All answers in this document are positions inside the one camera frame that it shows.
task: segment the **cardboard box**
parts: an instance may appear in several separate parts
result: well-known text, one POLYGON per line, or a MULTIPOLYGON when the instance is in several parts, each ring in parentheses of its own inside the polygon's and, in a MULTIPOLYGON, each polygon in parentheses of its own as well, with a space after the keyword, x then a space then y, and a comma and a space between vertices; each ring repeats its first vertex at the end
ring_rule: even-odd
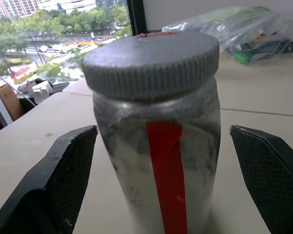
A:
POLYGON ((23 106, 9 85, 0 86, 0 98, 13 121, 25 114, 23 106))

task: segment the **textured rubber pad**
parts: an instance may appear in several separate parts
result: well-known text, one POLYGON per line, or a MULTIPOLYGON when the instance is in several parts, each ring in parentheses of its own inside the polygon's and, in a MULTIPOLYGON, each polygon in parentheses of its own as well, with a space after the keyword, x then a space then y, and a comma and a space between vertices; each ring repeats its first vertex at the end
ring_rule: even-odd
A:
POLYGON ((232 126, 243 178, 272 234, 293 234, 293 150, 279 137, 232 126))
POLYGON ((71 234, 87 189, 97 129, 59 137, 0 209, 0 234, 71 234))

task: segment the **wall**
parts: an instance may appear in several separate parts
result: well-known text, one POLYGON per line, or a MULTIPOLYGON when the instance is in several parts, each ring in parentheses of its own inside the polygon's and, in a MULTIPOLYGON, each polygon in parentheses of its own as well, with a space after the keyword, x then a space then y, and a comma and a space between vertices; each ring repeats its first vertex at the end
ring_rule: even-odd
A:
POLYGON ((262 5, 293 15, 293 0, 144 0, 148 30, 158 30, 211 10, 229 6, 262 5))

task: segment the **building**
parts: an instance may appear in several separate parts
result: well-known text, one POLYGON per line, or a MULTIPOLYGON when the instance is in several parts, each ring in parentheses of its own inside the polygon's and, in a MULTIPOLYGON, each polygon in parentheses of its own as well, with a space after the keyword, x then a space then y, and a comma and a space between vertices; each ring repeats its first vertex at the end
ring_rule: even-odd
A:
POLYGON ((0 17, 29 16, 35 13, 41 0, 0 0, 0 17))
POLYGON ((41 0, 41 3, 38 4, 39 9, 47 11, 58 10, 59 5, 67 14, 70 14, 74 9, 88 12, 97 6, 95 0, 41 0))

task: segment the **green object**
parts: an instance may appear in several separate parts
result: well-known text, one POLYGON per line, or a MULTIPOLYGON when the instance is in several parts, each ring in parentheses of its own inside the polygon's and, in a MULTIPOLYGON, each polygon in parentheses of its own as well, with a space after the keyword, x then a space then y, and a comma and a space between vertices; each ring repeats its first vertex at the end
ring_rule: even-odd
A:
POLYGON ((234 53, 233 58, 234 58, 236 61, 238 61, 239 63, 242 63, 242 64, 248 64, 248 63, 251 62, 251 58, 250 58, 250 56, 245 55, 245 54, 240 53, 240 52, 238 52, 238 53, 234 53))

